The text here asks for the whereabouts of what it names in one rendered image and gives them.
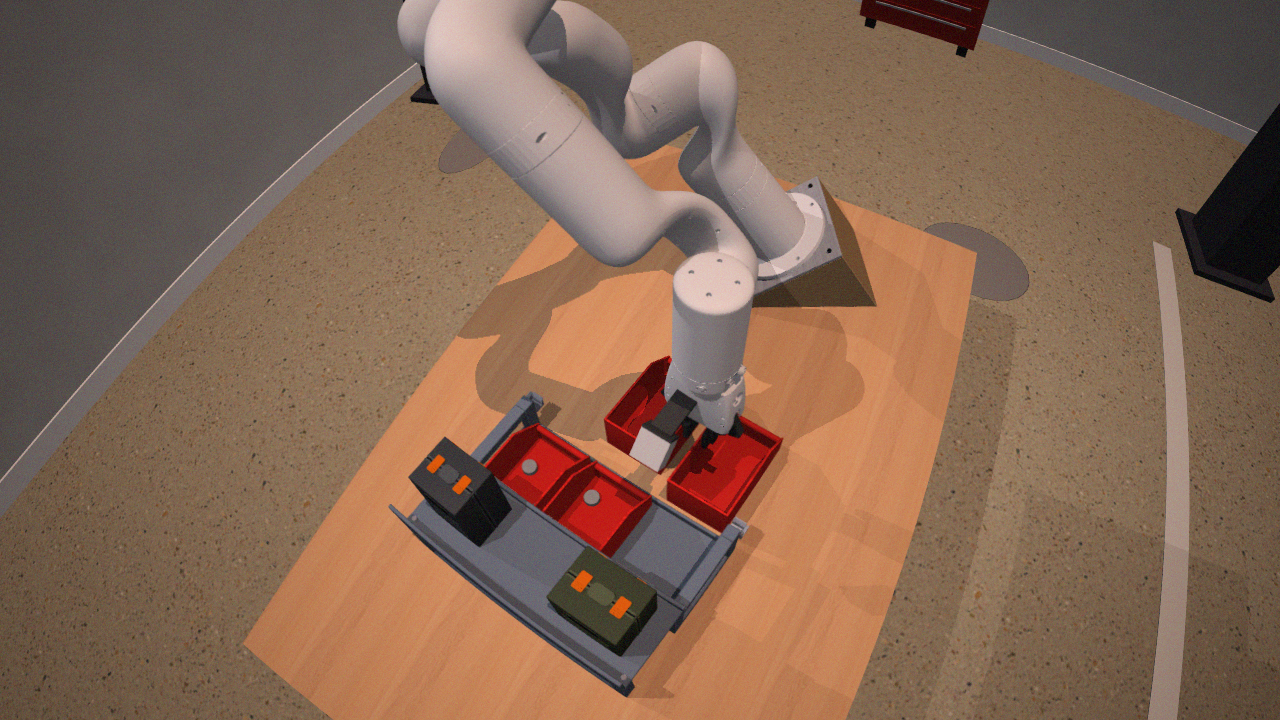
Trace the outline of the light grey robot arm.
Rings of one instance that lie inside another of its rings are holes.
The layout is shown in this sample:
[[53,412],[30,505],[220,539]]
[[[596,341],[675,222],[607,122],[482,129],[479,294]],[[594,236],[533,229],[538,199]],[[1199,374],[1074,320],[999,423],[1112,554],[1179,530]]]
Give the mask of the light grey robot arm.
[[[445,114],[593,258],[628,266],[662,237],[686,255],[672,292],[678,383],[716,395],[742,377],[756,279],[803,266],[826,217],[787,196],[739,133],[730,58],[692,41],[632,76],[625,38],[561,0],[404,0],[397,26]],[[625,161],[696,126],[678,158],[695,193],[652,190]]]

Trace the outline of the red bin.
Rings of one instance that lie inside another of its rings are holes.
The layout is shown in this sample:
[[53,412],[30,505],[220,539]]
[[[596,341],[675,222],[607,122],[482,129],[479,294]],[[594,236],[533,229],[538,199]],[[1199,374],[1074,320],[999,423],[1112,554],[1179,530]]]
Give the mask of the red bin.
[[[585,503],[588,489],[600,495],[596,506]],[[594,461],[575,471],[541,511],[612,557],[650,507],[643,489]]]
[[699,436],[667,479],[667,501],[721,533],[742,507],[783,441],[745,416],[739,419],[744,428],[739,439],[718,436],[716,443],[704,450]]
[[[628,455],[643,423],[654,420],[662,407],[666,406],[666,397],[660,395],[660,391],[666,387],[666,375],[671,361],[672,357],[668,355],[650,363],[643,374],[637,377],[637,380],[634,382],[634,386],[628,388],[618,404],[604,418],[605,436],[609,445]],[[682,425],[676,430],[676,434],[680,437],[666,468],[689,439],[684,438]],[[660,475],[666,468],[657,473]]]
[[[538,471],[531,477],[526,475],[521,466],[526,459],[538,462]],[[509,436],[485,468],[543,510],[564,482],[589,464],[585,454],[536,423]]]

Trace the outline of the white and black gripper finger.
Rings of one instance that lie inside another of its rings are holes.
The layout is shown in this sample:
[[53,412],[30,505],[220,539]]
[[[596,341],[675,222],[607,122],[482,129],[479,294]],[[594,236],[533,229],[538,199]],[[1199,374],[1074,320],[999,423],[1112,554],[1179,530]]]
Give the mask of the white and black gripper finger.
[[[664,388],[660,391],[660,395],[663,395],[666,397]],[[684,427],[684,438],[689,438],[689,436],[692,433],[692,430],[698,427],[698,421],[694,421],[691,418],[687,416],[687,419],[684,421],[682,427]]]
[[[735,416],[733,416],[733,425],[732,425],[728,436],[740,438],[742,436],[742,432],[744,432],[742,423],[740,421],[739,414],[736,413]],[[701,448],[707,448],[707,446],[709,443],[714,445],[714,442],[718,438],[718,436],[722,436],[722,434],[716,433],[714,430],[710,430],[709,428],[707,428],[707,430],[704,430],[704,433],[701,434]]]

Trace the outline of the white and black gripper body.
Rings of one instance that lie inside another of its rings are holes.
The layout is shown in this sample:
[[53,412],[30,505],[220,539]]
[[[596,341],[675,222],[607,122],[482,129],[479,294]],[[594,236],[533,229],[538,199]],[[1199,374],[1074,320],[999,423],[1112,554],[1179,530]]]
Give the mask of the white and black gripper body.
[[732,383],[721,393],[699,396],[699,393],[687,388],[685,389],[685,387],[678,383],[672,372],[671,361],[666,375],[666,402],[668,402],[672,395],[675,395],[676,389],[680,389],[684,395],[687,395],[690,398],[698,401],[692,413],[689,414],[689,418],[719,434],[730,433],[737,409],[740,410],[739,416],[741,416],[745,407],[746,388],[744,375],[733,375]]

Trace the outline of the grey metal shelf rack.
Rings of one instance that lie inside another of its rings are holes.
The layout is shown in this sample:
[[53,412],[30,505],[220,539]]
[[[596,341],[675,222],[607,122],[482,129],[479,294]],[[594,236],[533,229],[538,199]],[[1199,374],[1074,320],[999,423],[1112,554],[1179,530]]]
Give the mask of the grey metal shelf rack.
[[[470,456],[484,465],[521,421],[522,429],[540,423],[538,411],[543,405],[535,392],[522,396]],[[512,510],[480,547],[436,514],[426,498],[408,519],[392,503],[388,507],[477,591],[625,697],[635,688],[634,676],[666,634],[678,630],[749,528],[735,516],[717,536],[652,495],[652,507],[608,557],[497,482]],[[657,612],[621,657],[561,618],[547,600],[586,546],[657,591]]]

